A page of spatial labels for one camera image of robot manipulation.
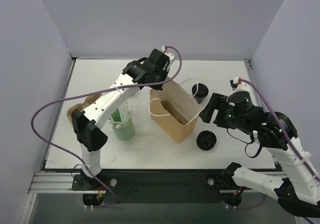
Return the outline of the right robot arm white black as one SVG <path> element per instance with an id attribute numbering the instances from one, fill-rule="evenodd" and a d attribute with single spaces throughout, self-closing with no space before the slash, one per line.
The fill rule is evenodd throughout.
<path id="1" fill-rule="evenodd" d="M 270 152 L 286 174 L 284 178 L 269 176 L 232 162 L 221 174 L 225 187 L 252 189 L 275 199 L 293 216 L 319 218 L 319 177 L 286 115 L 266 112 L 252 103 L 248 91 L 235 91 L 230 96 L 213 93 L 200 118 L 249 135 L 259 145 L 258 151 Z"/>

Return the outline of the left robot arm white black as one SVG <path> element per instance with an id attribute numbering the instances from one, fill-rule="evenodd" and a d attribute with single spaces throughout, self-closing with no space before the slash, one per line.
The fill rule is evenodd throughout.
<path id="1" fill-rule="evenodd" d="M 113 83 L 114 91 L 105 92 L 82 111 L 71 114 L 73 130 L 81 146 L 81 156 L 85 162 L 82 172 L 83 183 L 91 190 L 100 187 L 101 148 L 108 137 L 102 131 L 109 117 L 127 99 L 139 92 L 143 86 L 161 90 L 159 82 L 167 79 L 175 56 L 170 52 L 152 50 L 147 58 L 131 61 Z"/>

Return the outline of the black cup lid stack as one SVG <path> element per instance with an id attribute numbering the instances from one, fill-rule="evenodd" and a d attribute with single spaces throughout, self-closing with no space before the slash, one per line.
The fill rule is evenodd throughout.
<path id="1" fill-rule="evenodd" d="M 216 142 L 216 135 L 209 130 L 201 131 L 196 139 L 198 147 L 205 151 L 211 150 L 215 146 Z"/>

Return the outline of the brown paper takeout bag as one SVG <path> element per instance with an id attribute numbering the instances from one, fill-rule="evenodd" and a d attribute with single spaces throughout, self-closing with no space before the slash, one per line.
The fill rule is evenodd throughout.
<path id="1" fill-rule="evenodd" d="M 194 130 L 202 107 L 194 97 L 173 80 L 165 83 L 162 90 L 150 90 L 149 113 L 151 119 L 177 144 L 186 139 Z M 180 124 L 172 112 L 177 110 L 187 119 L 186 125 Z"/>

